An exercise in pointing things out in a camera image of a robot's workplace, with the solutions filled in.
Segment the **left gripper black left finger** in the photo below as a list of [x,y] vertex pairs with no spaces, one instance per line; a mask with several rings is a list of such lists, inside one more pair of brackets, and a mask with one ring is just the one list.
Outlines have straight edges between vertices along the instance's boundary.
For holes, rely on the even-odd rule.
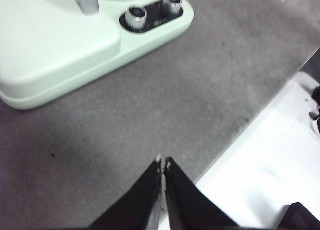
[[162,204],[162,158],[158,155],[132,187],[90,228],[158,228]]

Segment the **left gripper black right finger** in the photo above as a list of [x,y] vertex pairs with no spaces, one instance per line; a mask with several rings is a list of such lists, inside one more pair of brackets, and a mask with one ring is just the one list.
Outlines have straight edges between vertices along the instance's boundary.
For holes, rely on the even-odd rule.
[[165,159],[164,175],[171,228],[237,228],[239,226],[196,187],[172,157]]

